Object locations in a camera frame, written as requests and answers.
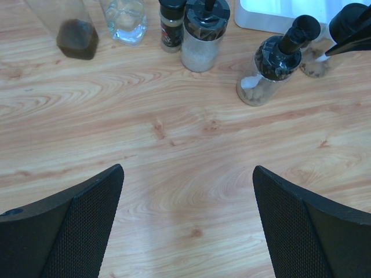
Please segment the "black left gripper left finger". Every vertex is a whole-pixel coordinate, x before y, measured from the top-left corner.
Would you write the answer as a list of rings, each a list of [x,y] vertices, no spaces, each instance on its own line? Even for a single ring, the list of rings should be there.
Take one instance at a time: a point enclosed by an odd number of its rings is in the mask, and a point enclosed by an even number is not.
[[[115,164],[1,214],[1,277],[98,277],[124,171]]]

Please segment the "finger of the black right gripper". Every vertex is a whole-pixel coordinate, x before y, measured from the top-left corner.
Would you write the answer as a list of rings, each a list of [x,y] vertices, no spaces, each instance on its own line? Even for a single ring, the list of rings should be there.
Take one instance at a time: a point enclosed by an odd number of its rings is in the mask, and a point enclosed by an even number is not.
[[[365,27],[330,48],[327,57],[357,51],[370,51],[370,27]]]

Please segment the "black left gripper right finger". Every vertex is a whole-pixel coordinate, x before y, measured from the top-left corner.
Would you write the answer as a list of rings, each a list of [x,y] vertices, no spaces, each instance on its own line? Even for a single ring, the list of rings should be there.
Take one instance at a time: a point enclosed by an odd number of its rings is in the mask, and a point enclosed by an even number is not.
[[[370,213],[262,166],[253,187],[276,277],[370,277]]]

